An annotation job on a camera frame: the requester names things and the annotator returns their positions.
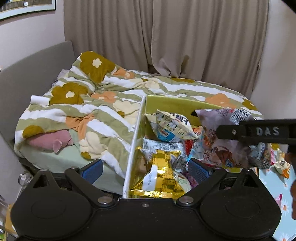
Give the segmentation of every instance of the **pink plush toy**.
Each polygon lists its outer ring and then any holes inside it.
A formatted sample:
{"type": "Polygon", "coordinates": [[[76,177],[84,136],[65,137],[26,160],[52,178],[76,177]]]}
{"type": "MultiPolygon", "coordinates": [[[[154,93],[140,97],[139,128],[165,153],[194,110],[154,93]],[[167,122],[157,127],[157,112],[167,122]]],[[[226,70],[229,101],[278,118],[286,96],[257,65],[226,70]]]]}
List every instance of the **pink plush toy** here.
{"type": "Polygon", "coordinates": [[[30,146],[42,148],[44,150],[53,150],[58,153],[59,150],[67,145],[74,144],[68,130],[60,130],[51,133],[41,133],[27,139],[30,146]]]}

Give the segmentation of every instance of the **striped blanket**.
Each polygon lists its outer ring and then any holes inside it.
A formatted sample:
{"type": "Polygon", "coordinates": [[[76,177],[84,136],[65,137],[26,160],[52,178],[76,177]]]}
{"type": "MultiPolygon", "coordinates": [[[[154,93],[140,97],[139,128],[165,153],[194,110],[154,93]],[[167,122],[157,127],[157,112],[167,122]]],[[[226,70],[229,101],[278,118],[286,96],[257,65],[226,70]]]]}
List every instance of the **striped blanket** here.
{"type": "Polygon", "coordinates": [[[242,108],[262,117],[242,94],[214,84],[183,78],[167,78],[125,70],[103,56],[82,53],[67,77],[59,79],[43,96],[49,106],[31,104],[20,117],[15,132],[15,151],[39,133],[73,129],[81,155],[102,159],[125,176],[140,102],[144,95],[163,95],[242,108]]]}

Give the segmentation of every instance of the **curtain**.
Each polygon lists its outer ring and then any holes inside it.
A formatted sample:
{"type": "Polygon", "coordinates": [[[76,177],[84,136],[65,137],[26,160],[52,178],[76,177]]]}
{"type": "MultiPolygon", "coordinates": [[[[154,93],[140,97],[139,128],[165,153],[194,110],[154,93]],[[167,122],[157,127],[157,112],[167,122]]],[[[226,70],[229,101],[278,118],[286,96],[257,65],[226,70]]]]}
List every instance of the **curtain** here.
{"type": "Polygon", "coordinates": [[[268,0],[64,0],[65,39],[126,69],[221,85],[256,83],[268,0]]]}

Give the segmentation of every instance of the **picture frame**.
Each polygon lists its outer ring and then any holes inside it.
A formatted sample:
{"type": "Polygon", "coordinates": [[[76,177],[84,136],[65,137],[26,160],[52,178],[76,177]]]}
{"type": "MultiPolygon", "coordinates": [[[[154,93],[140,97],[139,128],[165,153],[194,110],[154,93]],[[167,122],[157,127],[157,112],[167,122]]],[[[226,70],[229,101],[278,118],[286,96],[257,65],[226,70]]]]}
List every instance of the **picture frame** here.
{"type": "Polygon", "coordinates": [[[57,0],[8,0],[0,7],[0,21],[17,15],[40,11],[55,11],[57,0]]]}

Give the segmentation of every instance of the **white wall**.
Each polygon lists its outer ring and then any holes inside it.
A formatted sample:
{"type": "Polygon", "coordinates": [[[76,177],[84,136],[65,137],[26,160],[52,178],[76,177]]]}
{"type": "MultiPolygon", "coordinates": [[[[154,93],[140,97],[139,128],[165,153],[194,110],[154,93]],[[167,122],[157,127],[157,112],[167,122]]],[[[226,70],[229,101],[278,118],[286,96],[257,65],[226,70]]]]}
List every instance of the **white wall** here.
{"type": "Polygon", "coordinates": [[[266,42],[252,102],[265,118],[296,118],[296,14],[270,0],[266,42]]]}
{"type": "Polygon", "coordinates": [[[0,22],[0,66],[8,67],[39,50],[65,41],[64,1],[56,11],[31,13],[0,22]]]}
{"type": "MultiPolygon", "coordinates": [[[[65,41],[63,4],[63,0],[57,0],[54,12],[32,13],[0,22],[2,68],[65,41]]],[[[14,202],[20,190],[17,178],[22,171],[18,158],[0,135],[0,195],[7,203],[14,202]]]]}

